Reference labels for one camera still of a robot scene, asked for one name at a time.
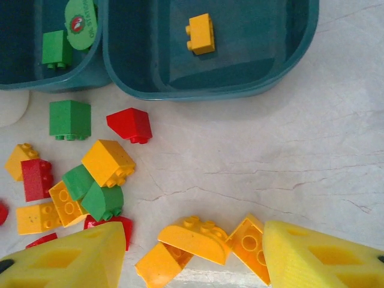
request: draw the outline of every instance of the yellow block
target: yellow block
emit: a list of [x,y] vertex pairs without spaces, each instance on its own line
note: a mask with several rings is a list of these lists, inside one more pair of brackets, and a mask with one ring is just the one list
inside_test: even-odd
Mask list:
[[79,201],[72,200],[67,187],[60,181],[49,190],[55,204],[61,223],[64,227],[75,225],[85,219],[88,213],[81,207]]
[[252,272],[269,285],[271,281],[262,246],[263,228],[263,223],[252,214],[248,214],[228,237],[226,244]]
[[191,37],[191,40],[187,42],[189,51],[200,55],[215,50],[214,27],[209,14],[190,18],[190,24],[185,27],[185,30]]
[[134,172],[135,162],[117,141],[97,140],[82,160],[100,187],[125,183]]
[[274,288],[384,287],[384,251],[280,221],[266,222],[263,248]]
[[225,244],[227,233],[213,221],[201,222],[197,216],[181,218],[165,227],[159,234],[160,242],[224,265],[230,253]]
[[192,257],[188,252],[158,243],[135,267],[147,287],[162,288],[184,269]]
[[22,161],[39,158],[38,152],[33,150],[31,144],[17,144],[4,168],[15,181],[23,181]]
[[122,224],[106,223],[4,257],[0,288],[116,288],[124,253]]
[[19,207],[16,218],[20,235],[41,233],[62,226],[53,202]]

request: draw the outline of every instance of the teal plastic tub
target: teal plastic tub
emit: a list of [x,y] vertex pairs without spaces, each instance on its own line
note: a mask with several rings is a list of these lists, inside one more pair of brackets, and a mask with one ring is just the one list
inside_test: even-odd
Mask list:
[[0,19],[0,90],[65,92],[101,87],[111,82],[103,61],[101,7],[98,9],[99,29],[90,51],[73,50],[72,66],[63,70],[51,70],[41,64],[43,33],[65,29],[67,2],[0,1],[3,14]]
[[[104,60],[143,100],[212,100],[263,93],[303,57],[319,0],[106,0]],[[209,13],[216,51],[187,49],[191,17]]]

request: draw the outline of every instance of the toy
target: toy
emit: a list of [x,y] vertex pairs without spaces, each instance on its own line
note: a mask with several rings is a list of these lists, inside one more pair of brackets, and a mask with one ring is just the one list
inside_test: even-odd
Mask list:
[[82,159],[100,187],[121,186],[134,172],[135,162],[117,141],[97,140]]
[[58,238],[0,260],[0,287],[117,288],[124,258],[121,223]]
[[21,162],[39,158],[38,152],[29,143],[17,144],[4,168],[15,181],[23,181]]
[[96,39],[97,17],[93,0],[69,0],[65,7],[68,41],[76,50],[88,49]]
[[52,165],[42,159],[22,161],[25,201],[49,198],[53,185]]
[[8,207],[3,201],[0,201],[0,226],[4,224],[8,217]]
[[73,200],[82,199],[95,180],[84,165],[78,165],[63,175],[62,180]]
[[72,65],[72,47],[64,30],[43,34],[43,60],[49,69],[64,69]]
[[16,218],[20,235],[41,233],[62,226],[53,202],[19,207]]
[[189,26],[185,27],[191,40],[187,42],[189,51],[201,55],[215,51],[214,27],[209,14],[190,18]]
[[49,190],[61,223],[64,227],[75,225],[88,214],[78,201],[72,200],[64,182],[60,181]]
[[91,105],[73,100],[49,103],[49,135],[85,140],[91,135]]
[[37,245],[40,245],[42,243],[46,243],[46,242],[49,242],[49,241],[52,241],[52,240],[55,240],[58,238],[58,235],[56,233],[52,233],[52,234],[49,234],[49,235],[46,235],[46,236],[43,236],[41,238],[38,238],[36,241],[28,244],[25,248],[31,248],[31,247],[34,247],[34,246],[37,246]]
[[107,116],[108,126],[125,140],[131,143],[145,144],[152,138],[148,113],[135,108]]
[[162,288],[184,269],[192,257],[188,252],[158,243],[135,267],[147,287]]
[[133,221],[125,218],[123,216],[117,216],[117,217],[112,217],[108,221],[99,221],[97,222],[91,215],[88,215],[85,218],[84,221],[84,229],[92,228],[99,226],[101,224],[107,223],[107,222],[121,222],[123,227],[124,227],[124,234],[125,234],[125,250],[128,251],[130,247],[130,241],[131,241],[131,236],[132,236],[132,231],[133,231]]
[[252,272],[269,285],[271,281],[262,247],[263,227],[255,216],[248,214],[227,238],[226,244]]
[[110,220],[113,216],[120,216],[124,197],[121,187],[101,188],[93,183],[82,200],[82,206],[96,221]]
[[280,221],[265,223],[263,249],[274,288],[384,287],[384,251]]
[[197,216],[181,218],[165,227],[160,242],[197,255],[220,265],[226,263],[230,249],[225,244],[228,235],[213,221],[201,222]]

